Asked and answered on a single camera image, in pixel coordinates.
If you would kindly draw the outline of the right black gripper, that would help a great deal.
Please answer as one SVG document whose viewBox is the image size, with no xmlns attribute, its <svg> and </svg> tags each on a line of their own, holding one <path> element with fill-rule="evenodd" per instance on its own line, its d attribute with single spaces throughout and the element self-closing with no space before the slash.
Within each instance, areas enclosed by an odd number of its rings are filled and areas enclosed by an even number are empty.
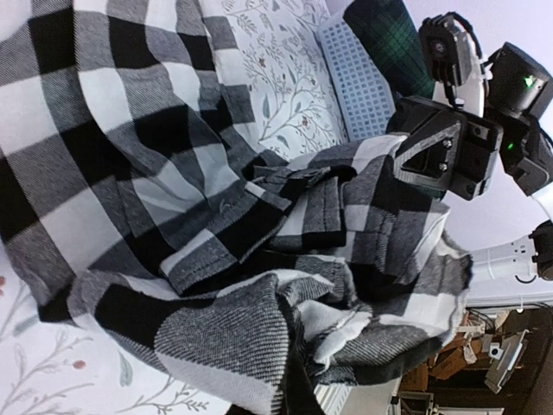
<svg viewBox="0 0 553 415">
<path fill-rule="evenodd" d="M 449 106 L 415 96 L 400 99 L 386 126 L 387 133 L 409 134 L 396 151 L 394 176 L 419 187 L 448 189 L 464 200 L 483 195 L 504 129 L 473 114 L 466 118 L 461 138 L 463 117 Z"/>
</svg>

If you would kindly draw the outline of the black white checkered shirt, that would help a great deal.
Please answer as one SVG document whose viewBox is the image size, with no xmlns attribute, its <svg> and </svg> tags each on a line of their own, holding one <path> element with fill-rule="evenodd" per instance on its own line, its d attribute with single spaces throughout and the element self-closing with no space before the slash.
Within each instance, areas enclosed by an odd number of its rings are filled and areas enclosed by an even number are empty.
<svg viewBox="0 0 553 415">
<path fill-rule="evenodd" d="M 44 322 L 101 329 L 233 414 L 318 414 L 450 343 L 472 260 L 404 137 L 257 141 L 208 1 L 32 1 L 1 42 L 1 239 Z"/>
</svg>

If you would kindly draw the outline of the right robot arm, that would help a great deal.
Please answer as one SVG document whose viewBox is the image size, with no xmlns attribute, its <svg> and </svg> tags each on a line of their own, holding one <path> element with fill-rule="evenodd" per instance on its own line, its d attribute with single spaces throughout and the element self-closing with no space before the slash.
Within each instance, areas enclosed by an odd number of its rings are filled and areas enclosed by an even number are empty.
<svg viewBox="0 0 553 415">
<path fill-rule="evenodd" d="M 486 192 L 496 163 L 520 190 L 552 215 L 552 141 L 539 124 L 552 100 L 552 76 L 521 48 L 505 43 L 488 62 L 487 96 L 474 80 L 462 87 L 467 106 L 446 93 L 400 99 L 387 126 L 406 132 L 395 173 L 409 184 L 471 201 Z"/>
</svg>

